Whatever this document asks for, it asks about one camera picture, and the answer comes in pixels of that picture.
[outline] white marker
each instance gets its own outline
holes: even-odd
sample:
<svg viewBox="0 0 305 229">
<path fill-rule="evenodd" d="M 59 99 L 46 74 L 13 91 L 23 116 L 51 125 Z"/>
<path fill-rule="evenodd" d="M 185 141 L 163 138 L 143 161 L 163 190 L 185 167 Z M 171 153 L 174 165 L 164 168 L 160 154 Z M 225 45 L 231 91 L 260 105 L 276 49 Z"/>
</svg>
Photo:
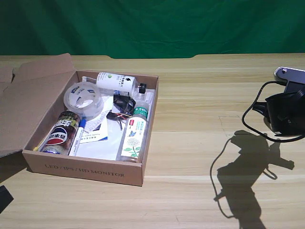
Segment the white marker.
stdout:
<svg viewBox="0 0 305 229">
<path fill-rule="evenodd" d="M 86 126 L 86 119 L 82 119 L 80 121 L 80 126 L 78 127 L 76 136 L 75 136 L 73 144 L 71 146 L 69 156 L 76 156 L 76 152 L 77 152 L 78 146 L 80 145 L 81 136 L 82 136 L 82 133 L 84 132 L 85 126 Z"/>
</svg>

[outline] green backdrop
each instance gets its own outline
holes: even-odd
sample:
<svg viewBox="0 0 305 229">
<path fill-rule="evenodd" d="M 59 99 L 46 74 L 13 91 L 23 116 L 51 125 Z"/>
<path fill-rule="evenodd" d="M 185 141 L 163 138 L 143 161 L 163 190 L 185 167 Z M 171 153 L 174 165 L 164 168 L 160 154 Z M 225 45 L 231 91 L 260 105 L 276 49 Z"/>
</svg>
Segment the green backdrop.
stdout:
<svg viewBox="0 0 305 229">
<path fill-rule="evenodd" d="M 305 52 L 304 0 L 0 0 L 0 55 Z"/>
</svg>

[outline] wooden table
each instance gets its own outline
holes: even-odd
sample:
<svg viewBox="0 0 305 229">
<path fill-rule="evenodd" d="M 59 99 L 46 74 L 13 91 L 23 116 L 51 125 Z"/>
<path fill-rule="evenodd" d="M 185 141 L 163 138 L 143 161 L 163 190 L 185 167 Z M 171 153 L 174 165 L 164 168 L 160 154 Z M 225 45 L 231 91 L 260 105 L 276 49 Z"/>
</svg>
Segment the wooden table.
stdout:
<svg viewBox="0 0 305 229">
<path fill-rule="evenodd" d="M 41 56 L 0 56 L 0 67 L 18 67 L 38 58 Z M 257 228 L 251 221 L 259 218 L 268 229 L 304 228 L 304 140 L 279 146 L 281 157 L 295 162 L 293 170 L 270 165 L 277 179 L 262 174 L 256 180 L 257 174 L 248 174 L 255 169 L 247 166 L 251 162 L 259 166 L 262 156 L 276 154 L 279 149 L 272 145 L 269 152 L 271 142 L 251 136 L 241 122 L 261 85 L 274 79 L 274 70 L 280 66 L 305 69 L 304 59 L 305 54 L 301 53 L 157 60 L 73 56 L 76 69 L 160 76 L 144 185 L 133 187 L 34 174 L 25 169 L 21 154 L 12 155 L 1 159 L 0 181 L 14 201 L 0 214 L 0 228 L 238 229 L 239 220 L 223 216 L 213 200 L 215 192 L 209 171 L 221 151 L 223 155 L 212 171 L 217 193 L 222 188 L 217 169 L 237 158 L 244 163 L 236 170 L 236 163 L 226 167 L 233 168 L 234 176 L 228 179 L 239 184 L 255 182 L 252 186 L 233 186 L 228 193 L 231 207 L 236 208 L 235 215 L 243 217 L 244 228 Z M 268 85 L 260 101 L 283 90 L 283 86 Z M 273 136 L 258 113 L 251 111 L 246 121 Z M 226 145 L 234 134 L 234 142 Z M 230 174 L 225 169 L 221 172 Z M 226 198 L 221 198 L 220 204 L 226 215 L 232 215 Z"/>
</svg>

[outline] clear packing tape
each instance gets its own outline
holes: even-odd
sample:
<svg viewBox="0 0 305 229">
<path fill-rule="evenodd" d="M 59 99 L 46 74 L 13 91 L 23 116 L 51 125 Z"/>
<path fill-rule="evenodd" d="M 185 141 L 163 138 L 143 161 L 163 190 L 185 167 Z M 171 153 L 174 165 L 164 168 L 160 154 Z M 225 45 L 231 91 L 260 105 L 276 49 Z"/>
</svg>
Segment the clear packing tape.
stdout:
<svg viewBox="0 0 305 229">
<path fill-rule="evenodd" d="M 81 82 L 72 85 L 63 99 L 69 111 L 87 121 L 96 118 L 103 110 L 103 99 L 100 89 L 93 83 Z"/>
</svg>

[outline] bottle label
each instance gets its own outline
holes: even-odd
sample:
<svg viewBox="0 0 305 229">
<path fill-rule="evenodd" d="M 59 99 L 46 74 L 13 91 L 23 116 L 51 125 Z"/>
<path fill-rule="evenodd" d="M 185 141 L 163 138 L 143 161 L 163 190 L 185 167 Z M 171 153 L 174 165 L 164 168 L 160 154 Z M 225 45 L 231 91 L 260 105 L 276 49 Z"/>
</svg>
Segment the bottle label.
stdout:
<svg viewBox="0 0 305 229">
<path fill-rule="evenodd" d="M 135 78 L 127 75 L 119 75 L 114 73 L 99 73 L 96 85 L 100 88 L 114 90 L 117 94 L 125 95 L 123 92 L 131 95 L 133 82 Z"/>
<path fill-rule="evenodd" d="M 134 114 L 134 115 L 140 114 L 140 115 L 145 116 L 145 118 L 147 118 L 147 116 L 148 116 L 148 110 L 147 110 L 146 108 L 144 108 L 144 107 L 138 106 L 138 107 L 136 107 L 136 108 L 134 109 L 133 114 Z"/>
<path fill-rule="evenodd" d="M 128 120 L 121 156 L 139 157 L 144 140 L 146 121 L 140 117 Z"/>
</svg>

